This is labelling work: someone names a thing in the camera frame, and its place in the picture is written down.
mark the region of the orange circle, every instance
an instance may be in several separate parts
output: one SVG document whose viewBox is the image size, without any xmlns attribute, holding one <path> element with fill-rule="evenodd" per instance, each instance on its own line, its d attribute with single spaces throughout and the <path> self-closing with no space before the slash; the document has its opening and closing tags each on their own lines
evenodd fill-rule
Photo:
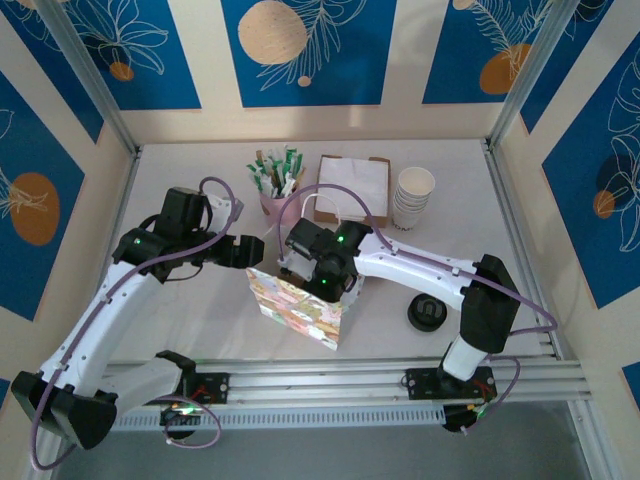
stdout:
<svg viewBox="0 0 640 480">
<path fill-rule="evenodd" d="M 502 95 L 511 90 L 511 86 L 520 72 L 522 64 L 529 55 L 531 45 L 521 43 L 510 47 L 509 50 L 495 55 L 482 69 L 480 74 L 480 88 L 489 95 Z"/>
<path fill-rule="evenodd" d="M 113 75 L 116 80 L 120 80 L 121 82 L 130 82 L 133 80 L 133 70 L 126 63 L 113 62 L 109 66 L 109 72 L 111 72 L 111 75 Z"/>
<path fill-rule="evenodd" d="M 613 194 L 607 190 L 599 191 L 593 199 L 593 211 L 600 218 L 609 218 L 616 208 L 616 199 Z"/>
<path fill-rule="evenodd" d="M 33 197 L 46 197 L 38 202 L 38 208 L 19 203 L 19 190 Z M 18 202 L 11 208 L 11 222 L 16 233 L 25 242 L 41 247 L 51 241 L 60 221 L 60 199 L 56 187 L 39 173 L 23 173 L 11 185 L 9 196 Z"/>
</svg>

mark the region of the white paper cup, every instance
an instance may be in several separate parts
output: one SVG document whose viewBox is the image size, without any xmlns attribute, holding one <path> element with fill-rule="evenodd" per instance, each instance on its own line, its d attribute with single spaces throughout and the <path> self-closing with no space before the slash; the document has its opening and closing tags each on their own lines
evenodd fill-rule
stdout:
<svg viewBox="0 0 640 480">
<path fill-rule="evenodd" d="M 418 200 L 406 200 L 404 199 L 399 192 L 396 192 L 393 196 L 393 201 L 396 202 L 398 205 L 404 205 L 406 207 L 412 207 L 412 208 L 416 208 L 416 207 L 420 207 L 420 208 L 424 208 L 427 205 L 427 202 L 429 201 L 429 197 L 425 198 L 422 201 L 418 201 Z"/>
<path fill-rule="evenodd" d="M 409 214 L 420 214 L 420 213 L 424 212 L 424 209 L 426 208 L 426 205 L 413 207 L 413 206 L 404 205 L 404 204 L 396 202 L 396 201 L 393 202 L 393 205 L 398 210 L 400 210 L 401 212 L 409 213 Z"/>
<path fill-rule="evenodd" d="M 393 205 L 393 225 L 400 230 L 411 230 L 420 220 L 420 213 L 405 213 L 396 204 Z"/>
<path fill-rule="evenodd" d="M 435 186 L 436 179 L 425 168 L 405 168 L 398 176 L 397 189 L 409 199 L 423 200 L 425 197 L 428 198 Z"/>
</svg>

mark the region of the white line drawing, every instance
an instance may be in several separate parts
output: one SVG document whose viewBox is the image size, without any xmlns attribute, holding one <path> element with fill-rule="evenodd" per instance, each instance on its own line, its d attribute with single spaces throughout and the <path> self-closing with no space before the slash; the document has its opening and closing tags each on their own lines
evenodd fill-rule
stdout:
<svg viewBox="0 0 640 480">
<path fill-rule="evenodd" d="M 569 21 L 567 28 L 564 29 L 564 33 L 567 34 L 571 40 L 574 40 L 578 23 L 592 23 L 597 21 L 602 16 L 607 3 L 609 3 L 609 0 L 591 0 L 586 3 L 581 1 Z"/>
<path fill-rule="evenodd" d="M 59 52 L 58 44 L 55 42 L 49 30 L 45 26 L 42 18 L 38 15 L 38 12 L 27 7 L 20 0 L 4 0 L 7 5 L 7 9 L 22 22 L 24 29 L 36 40 L 43 42 L 52 50 Z"/>
<path fill-rule="evenodd" d="M 553 0 L 542 0 L 534 7 L 529 0 L 521 15 L 514 13 L 510 0 L 472 0 L 467 7 L 476 16 L 480 33 L 489 38 L 494 50 L 507 55 L 511 79 L 518 75 L 524 62 L 524 42 L 542 26 L 552 4 Z"/>
<path fill-rule="evenodd" d="M 351 13 L 348 13 L 346 7 L 355 2 L 358 2 L 357 6 L 355 9 L 349 8 Z M 257 75 L 258 78 L 264 78 L 260 91 L 283 80 L 287 85 L 297 81 L 301 87 L 309 86 L 315 74 L 331 61 L 332 52 L 340 52 L 342 44 L 338 28 L 356 18 L 366 6 L 367 0 L 289 0 L 286 3 L 284 0 L 267 0 L 258 2 L 254 7 L 268 3 L 272 5 L 267 6 L 274 7 L 274 10 L 286 8 L 293 12 L 282 25 L 278 25 L 279 28 L 290 29 L 291 38 L 294 38 L 297 33 L 295 30 L 304 26 L 306 38 L 302 39 L 300 48 L 294 50 L 297 53 L 294 58 L 280 63 L 262 64 L 263 70 Z M 282 48 L 281 44 L 268 45 L 268 38 L 262 40 L 267 43 L 265 48 Z"/>
<path fill-rule="evenodd" d="M 35 10 L 17 0 L 4 1 L 18 6 L 11 10 L 34 38 L 59 51 L 46 28 L 44 35 L 36 28 L 42 20 Z M 138 0 L 69 0 L 62 6 L 94 61 L 104 62 L 103 69 L 108 68 L 116 79 L 132 80 L 133 66 L 164 73 L 164 63 L 154 48 L 167 42 L 169 31 L 138 20 Z"/>
<path fill-rule="evenodd" d="M 11 128 L 14 113 L 11 110 L 0 109 L 0 140 L 5 137 Z M 34 208 L 46 212 L 47 207 L 43 205 L 43 202 L 47 195 L 47 193 L 31 195 L 14 187 L 2 171 L 2 168 L 0 168 L 0 214 L 2 218 L 6 217 L 11 210 L 15 209 L 16 212 L 19 212 L 21 207 Z"/>
<path fill-rule="evenodd" d="M 518 75 L 524 63 L 523 52 L 528 52 L 524 49 L 525 42 L 540 29 L 554 3 L 554 0 L 537 0 L 534 6 L 534 1 L 528 0 L 524 12 L 516 15 L 511 0 L 453 0 L 454 8 L 469 10 L 476 16 L 480 33 L 491 41 L 494 50 L 507 55 L 511 79 Z M 596 21 L 608 2 L 581 2 L 565 29 L 569 38 L 574 39 L 578 22 Z"/>
<path fill-rule="evenodd" d="M 601 218 L 620 214 L 619 250 L 629 253 L 640 246 L 640 140 L 635 136 L 640 127 L 640 49 L 620 77 L 607 127 L 614 134 L 617 171 L 594 206 Z"/>
</svg>

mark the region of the black round object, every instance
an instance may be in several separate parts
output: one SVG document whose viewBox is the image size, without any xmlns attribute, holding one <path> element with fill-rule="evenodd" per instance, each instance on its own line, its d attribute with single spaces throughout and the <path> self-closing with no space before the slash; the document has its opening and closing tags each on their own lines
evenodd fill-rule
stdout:
<svg viewBox="0 0 640 480">
<path fill-rule="evenodd" d="M 409 322 L 421 332 L 434 332 L 447 318 L 447 306 L 431 295 L 416 296 L 407 310 Z"/>
</svg>

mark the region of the metal bracket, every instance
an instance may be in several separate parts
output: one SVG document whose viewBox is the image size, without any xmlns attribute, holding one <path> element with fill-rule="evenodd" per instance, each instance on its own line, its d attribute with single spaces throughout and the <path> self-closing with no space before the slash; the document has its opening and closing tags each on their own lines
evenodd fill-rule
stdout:
<svg viewBox="0 0 640 480">
<path fill-rule="evenodd" d="M 406 385 L 409 400 L 470 400 L 485 403 L 498 396 L 491 367 L 478 367 L 467 382 L 438 377 L 438 368 L 409 368 Z"/>
</svg>

